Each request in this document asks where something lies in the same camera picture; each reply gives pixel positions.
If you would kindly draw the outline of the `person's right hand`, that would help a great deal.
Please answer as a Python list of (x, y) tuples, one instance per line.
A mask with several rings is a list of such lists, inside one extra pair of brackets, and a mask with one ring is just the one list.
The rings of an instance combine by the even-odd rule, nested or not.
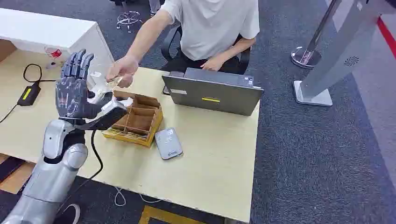
[(137, 71), (138, 61), (133, 56), (124, 56), (112, 64), (106, 76), (106, 81), (111, 82), (121, 77), (118, 83), (121, 88), (129, 87), (133, 82), (133, 75)]

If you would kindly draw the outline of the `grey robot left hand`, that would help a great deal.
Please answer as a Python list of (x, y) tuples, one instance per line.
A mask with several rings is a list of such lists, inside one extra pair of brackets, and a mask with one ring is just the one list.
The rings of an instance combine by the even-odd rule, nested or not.
[(88, 90), (87, 76), (94, 54), (86, 54), (86, 49), (74, 52), (61, 69), (56, 81), (56, 108), (63, 119), (93, 119), (101, 111), (101, 106), (88, 102), (92, 93)]

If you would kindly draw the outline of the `person's left hand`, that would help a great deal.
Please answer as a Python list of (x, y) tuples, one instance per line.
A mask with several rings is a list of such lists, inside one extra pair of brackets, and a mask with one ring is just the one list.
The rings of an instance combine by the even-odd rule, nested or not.
[(209, 60), (207, 60), (200, 67), (203, 70), (219, 71), (224, 63), (225, 63), (225, 60), (222, 57), (216, 56), (216, 57), (212, 57)]

